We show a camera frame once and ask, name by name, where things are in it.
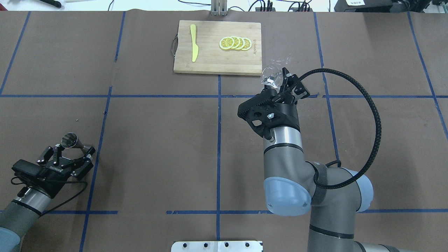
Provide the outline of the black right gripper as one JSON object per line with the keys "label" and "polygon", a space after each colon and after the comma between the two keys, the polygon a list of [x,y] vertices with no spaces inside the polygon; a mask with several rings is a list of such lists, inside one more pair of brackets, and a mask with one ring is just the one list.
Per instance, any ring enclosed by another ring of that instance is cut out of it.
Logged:
{"label": "black right gripper", "polygon": [[274,119],[270,119],[269,129],[277,127],[290,127],[301,131],[298,119],[297,101],[305,99],[310,96],[310,92],[299,81],[299,77],[294,74],[290,75],[287,68],[282,70],[283,81],[280,90],[264,86],[261,92],[262,104],[275,104],[269,107],[270,113],[274,113]]}

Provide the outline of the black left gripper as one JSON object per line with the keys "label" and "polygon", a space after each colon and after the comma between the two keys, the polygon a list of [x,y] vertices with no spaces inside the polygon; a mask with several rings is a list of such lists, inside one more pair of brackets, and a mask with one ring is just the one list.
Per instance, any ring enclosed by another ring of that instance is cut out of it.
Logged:
{"label": "black left gripper", "polygon": [[54,198],[61,191],[70,176],[85,177],[94,167],[91,156],[96,149],[93,146],[77,159],[62,157],[63,150],[61,145],[49,146],[36,162],[40,166],[40,172],[35,181],[35,189],[49,198]]}

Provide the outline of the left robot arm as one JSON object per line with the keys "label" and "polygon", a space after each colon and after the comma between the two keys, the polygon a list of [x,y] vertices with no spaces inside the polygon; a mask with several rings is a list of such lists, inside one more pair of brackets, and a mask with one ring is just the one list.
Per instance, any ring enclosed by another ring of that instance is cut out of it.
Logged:
{"label": "left robot arm", "polygon": [[35,163],[20,159],[12,166],[14,178],[23,188],[1,211],[0,229],[2,252],[19,252],[21,241],[32,225],[45,214],[51,201],[66,184],[88,183],[83,180],[94,167],[91,157],[96,149],[81,146],[83,155],[76,159],[62,156],[63,145],[49,146]]}

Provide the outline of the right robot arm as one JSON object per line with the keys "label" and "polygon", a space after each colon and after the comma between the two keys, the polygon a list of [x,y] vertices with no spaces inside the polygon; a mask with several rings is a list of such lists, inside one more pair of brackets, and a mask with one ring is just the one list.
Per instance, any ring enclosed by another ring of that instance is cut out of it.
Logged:
{"label": "right robot arm", "polygon": [[[375,137],[369,157],[360,171],[343,168],[339,160],[326,164],[305,160],[297,101],[309,96],[302,80],[316,73],[330,73],[352,83],[367,101],[374,117]],[[319,68],[302,76],[282,69],[279,88],[265,84],[248,114],[253,130],[264,139],[264,191],[267,208],[280,216],[311,213],[309,252],[399,252],[391,245],[369,244],[354,239],[355,218],[367,210],[374,190],[365,175],[379,151],[382,124],[378,109],[365,88],[351,76]]]}

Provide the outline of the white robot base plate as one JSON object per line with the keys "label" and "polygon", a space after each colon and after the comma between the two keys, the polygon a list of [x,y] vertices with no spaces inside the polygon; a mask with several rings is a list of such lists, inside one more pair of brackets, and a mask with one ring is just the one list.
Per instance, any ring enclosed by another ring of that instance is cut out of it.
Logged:
{"label": "white robot base plate", "polygon": [[262,241],[180,241],[171,246],[171,252],[263,252]]}

